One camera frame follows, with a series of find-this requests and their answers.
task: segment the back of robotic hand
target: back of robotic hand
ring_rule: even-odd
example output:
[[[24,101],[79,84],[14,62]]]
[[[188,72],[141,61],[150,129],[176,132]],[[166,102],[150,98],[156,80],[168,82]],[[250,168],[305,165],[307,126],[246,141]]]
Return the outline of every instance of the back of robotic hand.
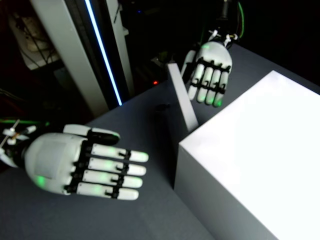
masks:
[[[229,10],[232,7],[236,8],[235,11],[239,11],[237,20],[242,22],[241,27],[237,22],[234,30],[233,22],[235,21],[231,21],[229,17],[230,14],[234,15],[234,11]],[[244,16],[240,3],[226,0],[223,1],[221,9],[221,14],[216,19],[217,29],[209,31],[208,41],[201,45],[198,51],[190,50],[188,52],[181,69],[182,77],[190,80],[189,99],[196,98],[198,103],[205,103],[213,107],[222,105],[222,99],[227,90],[233,66],[228,48],[231,47],[233,41],[242,37],[244,32]],[[231,34],[233,31],[239,32],[239,36],[236,33]]]
[[[15,158],[22,154],[26,173],[41,189],[62,195],[119,200],[138,198],[137,189],[143,184],[140,176],[146,174],[146,168],[132,162],[147,162],[149,156],[144,152],[110,146],[120,140],[118,133],[68,124],[61,129],[62,132],[45,133],[30,139],[30,130],[36,131],[37,127],[34,125],[21,132],[16,132],[15,126],[5,129],[0,160],[18,167]],[[5,149],[6,144],[15,147],[21,143],[27,144],[23,144],[20,151]]]

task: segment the gray table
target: gray table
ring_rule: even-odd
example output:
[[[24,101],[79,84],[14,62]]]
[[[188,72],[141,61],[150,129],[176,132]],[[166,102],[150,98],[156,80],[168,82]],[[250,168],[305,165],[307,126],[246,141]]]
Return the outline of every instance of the gray table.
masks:
[[[233,46],[231,55],[234,67],[224,107],[271,70],[320,92],[312,83],[240,46]],[[166,85],[146,91],[89,124],[120,133],[119,147],[149,154],[138,200],[56,195],[33,185],[23,170],[9,169],[0,174],[0,239],[213,240],[173,191],[176,158],[164,114],[155,112],[155,106],[171,97],[166,95]],[[222,109],[192,104],[200,124]]]

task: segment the box top surface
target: box top surface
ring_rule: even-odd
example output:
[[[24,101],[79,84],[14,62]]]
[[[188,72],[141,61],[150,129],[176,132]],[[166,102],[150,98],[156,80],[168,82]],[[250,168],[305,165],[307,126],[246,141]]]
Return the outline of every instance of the box top surface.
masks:
[[[320,240],[319,143],[320,95],[272,71],[180,145],[279,240]]]

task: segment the white shelf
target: white shelf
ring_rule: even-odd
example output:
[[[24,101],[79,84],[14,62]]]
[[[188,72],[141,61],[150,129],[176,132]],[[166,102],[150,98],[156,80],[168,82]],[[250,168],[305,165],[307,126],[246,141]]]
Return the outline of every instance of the white shelf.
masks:
[[[9,18],[9,26],[10,26],[12,33],[14,34],[14,36],[17,40],[17,43],[20,47],[20,52],[21,52],[21,55],[22,55],[22,58],[24,60],[25,65],[30,70],[38,69],[39,67],[37,65],[39,65],[40,67],[45,66],[46,62],[43,59],[43,57],[41,56],[40,52],[38,52],[38,51],[34,52],[34,51],[28,50],[26,36],[21,30],[19,30],[16,27],[16,22],[12,17]],[[44,51],[42,51],[42,54],[47,59],[47,57],[50,55],[50,50],[44,50]],[[59,55],[56,52],[54,52],[49,57],[47,62],[48,62],[48,64],[50,64],[50,63],[53,63],[59,59],[60,59]]]

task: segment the blue light strip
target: blue light strip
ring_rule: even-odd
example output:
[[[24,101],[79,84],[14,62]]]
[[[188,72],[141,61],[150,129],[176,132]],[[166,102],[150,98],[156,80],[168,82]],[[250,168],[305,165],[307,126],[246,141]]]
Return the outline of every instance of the blue light strip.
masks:
[[[101,53],[102,53],[102,56],[103,56],[103,60],[104,60],[106,69],[108,71],[109,77],[111,79],[111,83],[112,83],[112,86],[113,86],[113,89],[114,89],[114,93],[116,95],[116,99],[118,100],[119,106],[121,106],[122,102],[121,102],[121,99],[120,99],[120,96],[119,96],[119,92],[118,92],[118,89],[117,89],[115,78],[114,78],[114,75],[112,74],[112,71],[111,71],[111,67],[110,67],[110,64],[109,64],[109,61],[108,61],[108,58],[107,58],[107,54],[106,54],[106,50],[105,50],[104,44],[102,43],[102,39],[101,39],[100,32],[99,32],[99,29],[98,29],[98,26],[97,26],[97,23],[96,23],[94,12],[93,12],[92,7],[91,7],[90,0],[85,0],[85,5],[86,5],[86,8],[88,9],[88,12],[89,12],[89,15],[90,15],[90,19],[91,19],[92,26],[93,26],[93,29],[94,29],[94,32],[95,32],[95,36],[96,36],[96,39],[98,40],[98,43],[99,43],[99,46],[100,46],[100,50],[101,50]]]

